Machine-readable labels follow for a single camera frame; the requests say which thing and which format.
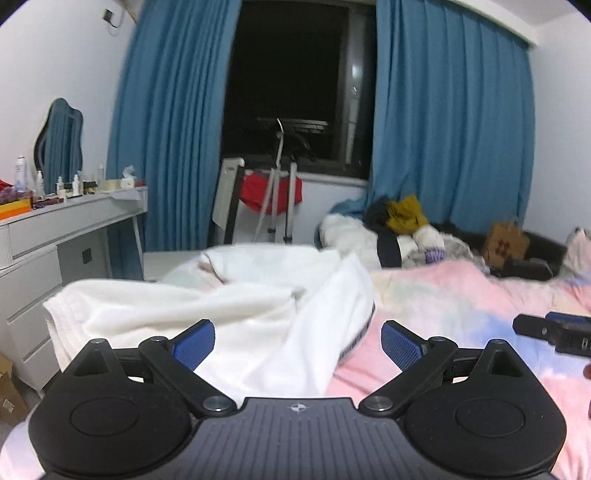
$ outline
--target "cardboard box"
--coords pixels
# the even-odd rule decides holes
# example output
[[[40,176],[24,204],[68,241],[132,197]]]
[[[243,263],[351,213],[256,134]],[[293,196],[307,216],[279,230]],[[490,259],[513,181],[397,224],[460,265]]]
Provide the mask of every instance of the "cardboard box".
[[[12,362],[0,355],[0,420],[14,427],[24,421],[29,412],[12,383]]]
[[[484,244],[482,256],[491,267],[502,268],[508,258],[521,260],[530,239],[517,225],[495,223]]]

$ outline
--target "white desk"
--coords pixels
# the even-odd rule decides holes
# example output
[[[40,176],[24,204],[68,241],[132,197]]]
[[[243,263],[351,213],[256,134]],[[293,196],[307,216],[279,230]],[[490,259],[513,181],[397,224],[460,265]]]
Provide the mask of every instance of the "white desk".
[[[0,353],[35,390],[59,370],[42,307],[61,288],[58,245],[131,218],[142,258],[137,216],[148,211],[147,193],[85,195],[0,221]]]

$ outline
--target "blue curtain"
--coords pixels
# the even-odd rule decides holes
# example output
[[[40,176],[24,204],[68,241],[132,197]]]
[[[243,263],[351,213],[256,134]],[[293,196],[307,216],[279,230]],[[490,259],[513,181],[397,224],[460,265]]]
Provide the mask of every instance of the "blue curtain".
[[[378,0],[374,151],[359,216],[415,193],[432,222],[523,220],[534,155],[527,45],[446,0]]]
[[[146,179],[146,251],[207,244],[240,6],[241,0],[144,4],[119,86],[107,177],[120,178],[133,164],[136,175]],[[113,272],[129,277],[128,268],[116,265],[127,255],[116,252],[124,253],[135,240],[129,225],[117,228],[109,233]]]

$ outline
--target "red cloth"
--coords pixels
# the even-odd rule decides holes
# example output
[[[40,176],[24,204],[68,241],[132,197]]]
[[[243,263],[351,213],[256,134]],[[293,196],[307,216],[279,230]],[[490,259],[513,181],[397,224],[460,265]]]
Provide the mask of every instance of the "red cloth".
[[[10,185],[9,183],[6,183],[5,181],[0,180],[0,192],[3,191],[6,187],[12,187],[12,185]]]
[[[242,182],[242,189],[240,190],[240,199],[254,212],[260,212],[263,200],[265,199],[265,191],[267,190],[268,176],[263,176],[260,173],[252,173]],[[279,181],[279,201],[277,202],[277,213],[284,213],[287,210],[288,195],[290,189],[289,179],[281,179]],[[295,178],[295,203],[301,202],[301,179]],[[273,198],[269,201],[267,207],[267,215],[271,214],[271,203]]]

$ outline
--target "mirror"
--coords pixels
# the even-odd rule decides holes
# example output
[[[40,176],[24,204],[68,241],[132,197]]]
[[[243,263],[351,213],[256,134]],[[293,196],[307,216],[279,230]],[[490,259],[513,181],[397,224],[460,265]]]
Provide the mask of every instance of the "mirror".
[[[35,168],[43,173],[45,193],[55,193],[57,178],[70,182],[82,170],[82,113],[63,98],[49,108],[35,143]]]

